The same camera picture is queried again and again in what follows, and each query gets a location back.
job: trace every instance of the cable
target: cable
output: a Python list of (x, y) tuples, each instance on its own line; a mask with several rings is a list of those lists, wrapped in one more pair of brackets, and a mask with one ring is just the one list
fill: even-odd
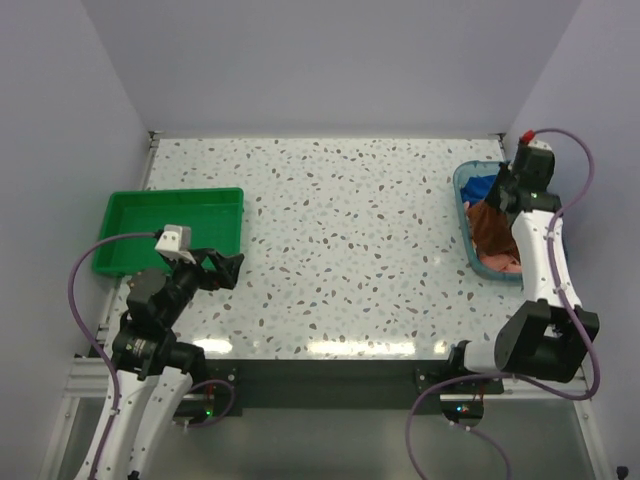
[[(107, 243), (115, 242), (117, 240), (124, 240), (128, 238), (153, 238), (154, 233), (123, 233), (121, 235), (114, 235), (113, 237), (107, 237), (104, 240), (100, 240), (89, 250), (84, 252), (80, 257), (76, 260), (71, 267), (71, 273), (69, 274), (69, 281), (67, 282), (67, 298), (69, 300), (69, 308), (71, 309), (71, 314), (73, 315), (74, 320), (78, 324), (78, 328), (82, 331), (82, 334), (89, 341), (91, 346), (98, 352), (100, 358), (104, 361), (107, 368), (109, 369), (109, 375), (111, 376), (111, 380), (113, 382), (113, 403), (111, 404), (112, 412), (118, 411), (118, 404), (120, 402), (120, 383), (118, 382), (118, 375), (116, 373), (116, 368), (111, 362), (111, 359), (104, 352), (103, 348), (96, 341), (94, 336), (91, 334), (91, 331), (87, 328), (87, 325), (82, 321), (82, 317), (80, 316), (80, 312), (78, 311), (78, 306), (76, 305), (76, 298), (74, 294), (74, 285), (76, 281), (76, 275), (78, 270), (80, 269), (80, 265), (82, 262), (93, 253), (98, 248), (106, 245)], [(107, 443), (107, 438), (109, 437), (109, 432), (111, 431), (111, 427), (113, 425), (113, 421), (115, 419), (114, 415), (110, 415), (107, 419), (107, 423), (104, 427), (104, 432), (102, 433), (102, 437), (100, 437), (100, 442), (98, 443), (98, 448), (96, 449), (96, 454), (93, 457), (93, 462), (91, 464), (91, 470), (89, 473), (89, 480), (94, 480), (96, 473), (98, 471), (98, 463), (100, 462), (100, 457), (102, 456), (102, 451)]]
[(208, 385), (222, 385), (227, 390), (229, 390), (229, 393), (231, 394), (231, 398), (229, 399), (229, 402), (227, 403), (227, 406), (225, 407), (225, 409), (222, 411), (222, 413), (220, 415), (218, 415), (217, 417), (214, 417), (214, 418), (212, 418), (210, 420), (205, 420), (202, 423), (195, 423), (193, 425), (187, 424), (187, 428), (205, 428), (205, 427), (211, 427), (211, 426), (215, 425), (220, 420), (222, 420), (229, 413), (229, 411), (231, 411), (231, 408), (233, 407), (233, 404), (236, 401), (236, 389), (233, 388), (233, 385), (231, 385), (229, 382), (225, 382), (224, 380), (217, 380), (217, 379), (205, 380), (204, 382), (200, 382), (200, 383), (194, 385), (193, 387), (191, 387), (191, 389), (187, 393), (192, 393), (192, 392), (194, 392), (194, 391), (196, 391), (196, 390), (198, 390), (198, 389), (200, 389), (202, 387), (206, 387)]
[[(522, 137), (521, 140), (525, 143), (529, 143), (531, 142), (531, 140), (533, 140), (533, 138), (540, 134), (540, 133), (560, 133), (562, 135), (565, 135), (573, 140), (575, 140), (578, 145), (580, 145), (582, 147), (582, 149), (584, 150), (586, 156), (587, 156), (587, 161), (589, 162), (589, 174), (587, 176), (587, 181), (585, 182), (584, 186), (582, 187), (582, 189), (578, 192), (578, 194), (565, 206), (563, 206), (562, 208), (560, 208), (560, 210), (558, 210), (555, 215), (551, 218), (551, 221), (549, 222), (549, 227), (548, 230), (549, 231), (553, 231), (555, 224), (558, 220), (558, 218), (560, 218), (564, 212), (566, 212), (567, 210), (569, 210), (571, 207), (573, 207), (576, 203), (578, 203), (580, 200), (582, 200), (582, 198), (585, 196), (585, 194), (587, 193), (587, 190), (589, 190), (589, 187), (591, 186), (591, 182), (593, 182), (593, 176), (595, 173), (595, 162), (593, 160), (593, 155), (591, 153), (591, 150), (589, 149), (589, 147), (587, 147), (587, 145), (584, 143), (584, 141), (582, 141), (579, 137), (577, 137), (576, 135), (574, 135), (571, 132), (568, 132), (567, 130), (563, 130), (560, 128), (544, 128), (544, 129), (540, 129), (540, 130), (536, 130), (536, 131), (528, 131), (526, 132)], [(580, 319), (578, 318), (578, 316), (575, 314), (575, 312), (573, 311), (573, 307), (571, 306), (571, 304), (569, 303), (569, 299), (567, 298), (567, 295), (564, 292), (564, 288), (562, 286), (562, 279), (560, 278), (560, 272), (558, 271), (558, 265), (556, 263), (556, 259), (555, 259), (555, 242), (554, 242), (554, 237), (553, 236), (549, 236), (547, 238), (547, 253), (549, 255), (549, 264), (551, 266), (551, 274), (553, 276), (553, 281), (555, 283), (555, 287), (558, 293), (558, 297), (560, 298), (560, 301), (562, 302), (562, 305), (564, 306), (564, 308), (566, 309), (567, 313), (569, 314), (569, 318), (571, 319), (571, 322), (573, 323), (573, 325), (576, 327), (576, 330), (578, 331), (578, 334), (580, 335), (580, 338), (582, 339), (582, 341), (585, 344), (585, 347), (587, 348), (587, 352), (589, 353), (589, 357), (591, 358), (591, 363), (593, 365), (593, 383), (591, 384), (591, 387), (587, 389), (587, 391), (585, 391), (584, 394), (581, 395), (571, 395), (565, 392), (562, 392), (560, 390), (556, 390), (553, 387), (549, 387), (537, 380), (534, 380), (533, 378), (529, 378), (526, 377), (524, 375), (519, 375), (519, 374), (510, 374), (510, 373), (486, 373), (486, 374), (472, 374), (472, 375), (465, 375), (462, 377), (458, 377), (458, 378), (452, 378), (450, 380), (446, 380), (444, 382), (438, 383), (436, 385), (432, 385), (431, 387), (429, 387), (428, 389), (426, 389), (424, 392), (422, 392), (420, 394), (420, 396), (416, 399), (416, 401), (414, 402), (414, 404), (411, 407), (411, 410), (409, 410), (409, 416), (407, 417), (407, 423), (405, 425), (405, 433), (404, 433), (404, 438), (405, 438), (405, 444), (407, 447), (407, 453), (409, 454), (409, 459), (411, 460), (411, 464), (413, 465), (413, 468), (415, 468), (416, 472), (418, 473), (418, 475), (420, 476), (420, 478), (422, 480), (428, 480), (427, 476), (425, 475), (425, 473), (422, 471), (422, 469), (420, 468), (420, 465), (418, 465), (418, 462), (415, 458), (415, 455), (413, 454), (413, 448), (411, 446), (411, 424), (413, 422), (413, 418), (415, 415), (416, 410), (420, 407), (420, 405), (422, 404), (422, 402), (424, 401), (424, 399), (433, 393), (436, 393), (440, 390), (442, 390), (445, 387), (448, 387), (449, 385), (455, 385), (457, 383), (461, 383), (461, 382), (467, 382), (467, 381), (479, 381), (479, 380), (493, 380), (493, 379), (504, 379), (504, 378), (517, 378), (519, 380), (523, 380), (527, 383), (530, 383), (532, 385), (535, 385), (536, 387), (545, 390), (546, 392), (549, 392), (551, 394), (557, 395), (561, 398), (565, 398), (567, 400), (573, 400), (573, 401), (582, 401), (582, 400), (588, 400), (591, 397), (593, 397), (596, 392), (598, 391), (598, 389), (600, 388), (600, 377), (601, 377), (601, 372), (600, 372), (600, 362), (598, 360), (598, 356), (596, 354), (596, 351), (593, 347), (593, 343), (591, 342), (591, 339), (589, 338), (589, 334), (587, 333), (587, 331), (585, 330), (584, 326), (582, 325), (582, 323), (580, 322)], [(476, 431), (473, 428), (470, 427), (464, 427), (461, 425), (458, 425), (457, 423), (454, 423), (455, 426), (466, 430), (467, 432), (473, 433), (474, 435), (484, 439), (485, 441), (489, 442), (491, 445), (493, 445), (493, 447), (498, 450), (498, 453), (500, 453), (500, 456), (503, 458), (506, 469), (507, 469), (507, 480), (512, 480), (513, 479), (513, 469), (511, 467), (511, 462), (509, 461), (506, 452), (503, 450), (503, 448), (498, 445), (498, 443), (493, 440), (491, 437), (489, 437), (488, 435), (486, 435), (485, 433)]]

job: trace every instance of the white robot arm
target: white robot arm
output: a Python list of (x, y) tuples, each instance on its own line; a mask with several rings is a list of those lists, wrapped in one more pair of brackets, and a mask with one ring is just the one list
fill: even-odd
[(512, 165), (502, 164), (486, 203), (506, 214), (522, 262), (525, 302), (507, 321), (495, 341), (461, 342), (450, 363), (458, 372), (523, 374), (539, 380), (569, 382), (587, 353), (556, 290), (548, 247), (568, 305), (591, 340), (599, 330), (595, 313), (582, 309), (563, 249), (562, 218), (548, 227), (560, 199), (546, 188), (555, 158), (550, 150), (521, 142)]
[[(207, 379), (202, 348), (178, 342), (171, 330), (198, 289), (232, 289), (243, 255), (189, 250), (190, 230), (167, 225), (157, 235), (158, 251), (171, 267), (147, 269), (129, 282), (128, 311), (113, 341), (111, 361), (119, 390), (110, 378), (96, 434), (76, 480), (140, 480), (171, 425), (176, 408), (194, 380)], [(215, 270), (206, 270), (208, 259)]]

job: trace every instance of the blue plastic bin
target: blue plastic bin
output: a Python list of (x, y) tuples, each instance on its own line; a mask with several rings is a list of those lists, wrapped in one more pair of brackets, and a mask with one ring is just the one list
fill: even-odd
[(500, 169), (500, 162), (480, 162), (473, 160), (466, 162), (456, 168), (453, 174), (453, 190), (456, 196), (456, 210), (458, 211), (458, 220), (460, 222), (460, 230), (462, 232), (462, 240), (464, 241), (464, 249), (467, 251), (471, 268), (483, 278), (489, 280), (499, 280), (510, 283), (522, 283), (521, 273), (502, 273), (491, 270), (485, 266), (476, 255), (476, 251), (471, 243), (471, 230), (467, 215), (464, 212), (464, 203), (460, 189), (467, 184), (471, 177), (484, 177), (486, 175), (496, 175)]

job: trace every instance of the speckled tabletop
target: speckled tabletop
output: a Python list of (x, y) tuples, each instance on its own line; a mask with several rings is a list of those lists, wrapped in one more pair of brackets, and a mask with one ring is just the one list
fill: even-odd
[(451, 177), (497, 159), (495, 140), (161, 140), (149, 189), (245, 194), (238, 286), (199, 292), (174, 330), (208, 358), (428, 360), (492, 340), (521, 287), (469, 267)]

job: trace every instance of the green tray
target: green tray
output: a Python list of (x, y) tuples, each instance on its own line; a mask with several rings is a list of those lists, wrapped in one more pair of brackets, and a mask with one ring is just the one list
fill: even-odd
[[(210, 247), (223, 255), (235, 255), (240, 252), (243, 197), (241, 188), (116, 192), (107, 205), (100, 238), (182, 225), (191, 227), (192, 248)], [(93, 258), (93, 270), (120, 276), (166, 267), (154, 246), (148, 239), (105, 245)]]

